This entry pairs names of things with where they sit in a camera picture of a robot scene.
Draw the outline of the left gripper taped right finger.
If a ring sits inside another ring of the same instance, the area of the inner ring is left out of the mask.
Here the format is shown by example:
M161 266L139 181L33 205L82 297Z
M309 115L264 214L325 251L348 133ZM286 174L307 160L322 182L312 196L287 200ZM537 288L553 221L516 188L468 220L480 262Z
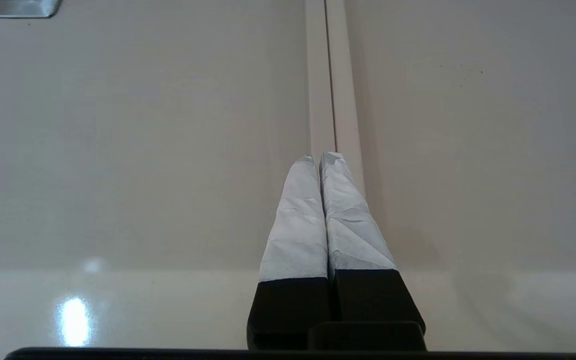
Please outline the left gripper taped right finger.
M329 349L424 351L426 325L341 153L320 162L333 321Z

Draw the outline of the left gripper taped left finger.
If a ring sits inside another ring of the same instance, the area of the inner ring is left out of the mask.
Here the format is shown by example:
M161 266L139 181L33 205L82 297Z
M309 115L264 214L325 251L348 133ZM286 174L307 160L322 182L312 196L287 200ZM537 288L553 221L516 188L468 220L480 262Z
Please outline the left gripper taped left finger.
M247 317L249 350L305 350L330 319L329 248L313 157L289 169Z

